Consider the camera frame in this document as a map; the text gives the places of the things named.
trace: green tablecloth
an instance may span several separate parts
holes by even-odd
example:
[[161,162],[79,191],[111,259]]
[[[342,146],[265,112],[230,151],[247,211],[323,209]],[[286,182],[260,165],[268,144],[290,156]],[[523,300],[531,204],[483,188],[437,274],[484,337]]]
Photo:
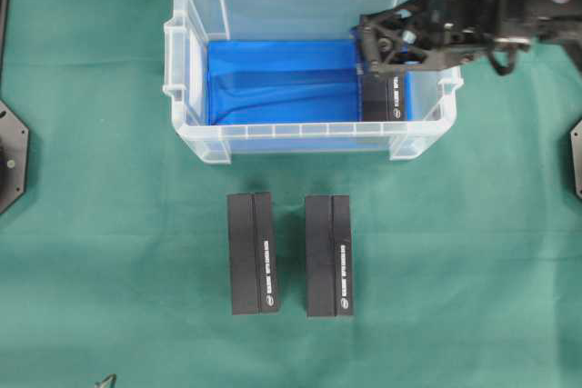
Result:
[[[11,0],[2,98],[31,128],[0,217],[0,386],[579,387],[582,203],[559,48],[463,68],[419,159],[202,164],[162,96],[172,0]],[[226,194],[271,191],[283,296],[230,315]],[[307,320],[306,194],[350,194],[356,317]]]

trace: black rectangular box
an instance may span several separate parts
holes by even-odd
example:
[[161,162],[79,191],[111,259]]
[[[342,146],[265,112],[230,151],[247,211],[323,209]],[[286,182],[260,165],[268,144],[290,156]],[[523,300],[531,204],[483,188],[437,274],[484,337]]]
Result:
[[362,122],[406,120],[406,100],[409,98],[406,74],[362,75],[359,81]]
[[307,316],[354,314],[349,196],[306,197]]
[[233,315],[279,310],[271,194],[228,196]]

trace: black bracket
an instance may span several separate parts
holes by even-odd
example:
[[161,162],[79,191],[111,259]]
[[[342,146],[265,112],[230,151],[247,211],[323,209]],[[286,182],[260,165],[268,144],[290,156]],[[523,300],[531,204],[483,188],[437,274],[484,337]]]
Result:
[[0,214],[25,193],[28,128],[0,101]]
[[576,194],[582,199],[582,120],[570,131],[570,138],[572,140]]

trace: clear plastic container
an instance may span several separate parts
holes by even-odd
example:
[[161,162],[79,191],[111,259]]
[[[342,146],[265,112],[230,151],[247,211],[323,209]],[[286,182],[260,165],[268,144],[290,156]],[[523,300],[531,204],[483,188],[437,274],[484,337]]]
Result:
[[404,0],[174,0],[164,25],[164,93],[172,124],[208,164],[232,154],[387,150],[421,155],[455,122],[458,68],[414,75],[415,119],[405,122],[205,125],[206,45],[212,40],[325,40],[350,37],[361,14]]

